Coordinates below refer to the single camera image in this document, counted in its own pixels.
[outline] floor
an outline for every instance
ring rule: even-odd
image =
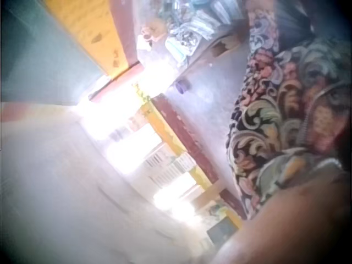
[[[180,223],[125,182],[79,124],[7,126],[1,239],[16,263],[190,263]]]
[[[238,49],[216,59],[206,54],[194,67],[196,70],[185,76],[190,83],[189,91],[182,95],[170,87],[165,92],[235,196],[237,192],[227,162],[225,142],[234,102],[245,74],[248,51],[249,44],[244,42]]]

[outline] floral fabric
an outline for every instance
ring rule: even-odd
[[[248,65],[226,147],[251,218],[280,189],[272,186],[278,174],[285,171],[284,184],[306,168],[303,152],[336,155],[350,119],[351,70],[347,44],[316,38],[279,53],[274,12],[250,12],[249,21]]]

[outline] wall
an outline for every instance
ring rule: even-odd
[[[2,101],[75,105],[105,73],[37,0],[2,1]]]

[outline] bright window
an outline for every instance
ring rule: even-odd
[[[108,160],[123,174],[129,174],[142,164],[145,157],[160,143],[161,138],[150,124],[119,142],[108,146]]]

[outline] paisley pattern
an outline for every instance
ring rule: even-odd
[[[351,68],[349,44],[316,38],[278,53],[274,13],[255,10],[249,20],[250,54],[226,147],[251,218],[305,168],[303,153],[336,154],[335,140],[350,119]]]

